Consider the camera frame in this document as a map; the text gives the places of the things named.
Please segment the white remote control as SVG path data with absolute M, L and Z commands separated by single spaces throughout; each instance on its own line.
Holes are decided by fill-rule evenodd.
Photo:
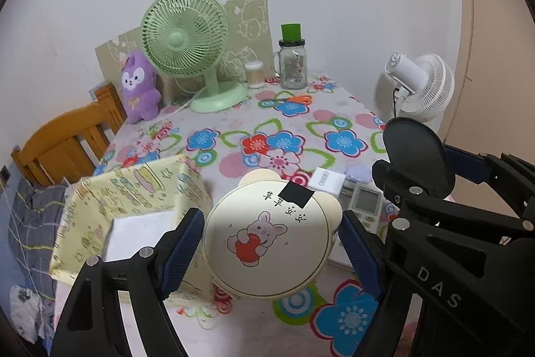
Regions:
M 377 233 L 383 195 L 374 184 L 349 182 L 342 188 L 340 198 L 344 208 L 353 211 L 368 232 Z

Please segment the white charger grey label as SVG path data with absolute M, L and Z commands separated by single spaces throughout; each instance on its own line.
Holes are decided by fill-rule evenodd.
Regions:
M 345 175 L 328 169 L 316 168 L 307 187 L 313 191 L 329 193 L 340 197 L 345 184 Z

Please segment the cream round bunny mirror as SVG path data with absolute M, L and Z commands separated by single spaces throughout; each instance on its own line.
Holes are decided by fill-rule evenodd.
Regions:
M 320 273 L 342 215 L 329 193 L 255 169 L 209 212 L 203 257 L 214 282 L 230 295 L 282 299 Z

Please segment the lilac oval case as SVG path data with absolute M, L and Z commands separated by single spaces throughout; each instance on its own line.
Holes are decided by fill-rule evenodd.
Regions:
M 349 166 L 345 169 L 345 178 L 354 183 L 367 184 L 372 179 L 371 168 L 362 164 Z

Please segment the white standing fan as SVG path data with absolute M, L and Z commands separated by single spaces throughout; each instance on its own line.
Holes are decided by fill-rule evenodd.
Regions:
M 452 69 L 437 54 L 414 60 L 394 52 L 386 61 L 386 75 L 395 82 L 395 116 L 426 123 L 445 112 L 454 93 Z

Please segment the beige door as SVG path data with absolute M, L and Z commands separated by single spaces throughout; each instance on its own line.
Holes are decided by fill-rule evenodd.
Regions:
M 462 0 L 450 145 L 534 160 L 534 22 L 525 0 Z

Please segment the yellow fabric storage box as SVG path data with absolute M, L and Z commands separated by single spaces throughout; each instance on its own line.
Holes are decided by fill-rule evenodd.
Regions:
M 66 200 L 49 273 L 72 285 L 83 262 L 104 253 L 116 219 L 170 211 L 178 224 L 191 207 L 208 213 L 212 206 L 199 169 L 185 155 L 82 178 Z

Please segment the grey plaid bedding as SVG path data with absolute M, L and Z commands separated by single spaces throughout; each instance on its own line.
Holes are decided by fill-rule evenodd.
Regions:
M 10 318 L 29 343 L 52 349 L 57 282 L 49 273 L 52 251 L 65 208 L 64 185 L 36 188 L 22 179 L 14 193 L 8 244 L 23 279 L 9 290 Z

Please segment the floral tablecloth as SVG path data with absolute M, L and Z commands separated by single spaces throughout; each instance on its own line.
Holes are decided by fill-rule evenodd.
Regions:
M 304 94 L 312 96 L 309 106 L 257 106 Z M 306 185 L 316 168 L 340 173 L 357 164 L 371 167 L 386 156 L 383 129 L 378 117 L 326 76 L 316 75 L 303 91 L 284 90 L 270 79 L 228 110 L 168 106 L 154 120 L 122 125 L 95 171 L 185 155 L 219 200 L 254 169 Z M 368 308 L 358 277 L 328 265 L 307 288 L 274 302 L 234 299 L 219 288 L 207 296 L 186 289 L 167 306 L 192 356 L 349 356 L 363 338 L 345 308 L 352 300 Z

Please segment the glass jar green lid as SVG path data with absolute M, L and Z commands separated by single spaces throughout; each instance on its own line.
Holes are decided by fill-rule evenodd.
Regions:
M 300 23 L 281 25 L 281 39 L 277 52 L 280 85 L 287 90 L 307 87 L 307 51 Z

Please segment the wooden chair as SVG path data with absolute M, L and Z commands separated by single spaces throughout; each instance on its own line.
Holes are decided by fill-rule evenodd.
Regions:
M 71 183 L 92 175 L 95 166 L 84 150 L 86 141 L 97 160 L 103 158 L 110 141 L 104 131 L 117 133 L 126 112 L 115 87 L 106 83 L 95 91 L 96 100 L 68 111 L 43 125 L 11 158 L 25 178 L 41 187 Z

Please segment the cotton swab container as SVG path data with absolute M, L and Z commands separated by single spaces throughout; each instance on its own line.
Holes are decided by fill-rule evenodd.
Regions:
M 264 64 L 260 60 L 244 64 L 247 88 L 260 89 L 265 85 Z

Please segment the purple plush toy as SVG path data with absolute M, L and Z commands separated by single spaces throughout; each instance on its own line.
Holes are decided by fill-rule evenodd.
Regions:
M 143 51 L 130 53 L 122 67 L 121 94 L 127 123 L 158 116 L 162 96 L 156 88 L 156 71 Z

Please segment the green desk fan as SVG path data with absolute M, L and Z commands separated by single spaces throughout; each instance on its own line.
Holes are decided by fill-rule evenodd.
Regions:
M 212 113 L 241 103 L 247 87 L 218 80 L 217 67 L 228 46 L 228 18 L 217 0 L 156 0 L 143 15 L 141 47 L 160 73 L 204 78 L 191 110 Z

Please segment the orange handled scissors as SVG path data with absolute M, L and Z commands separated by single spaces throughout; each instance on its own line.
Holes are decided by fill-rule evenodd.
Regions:
M 309 106 L 312 101 L 313 99 L 311 95 L 304 94 L 284 99 L 264 99 L 259 101 L 257 106 L 261 108 L 274 108 L 275 106 L 282 103 L 294 103 L 302 106 Z

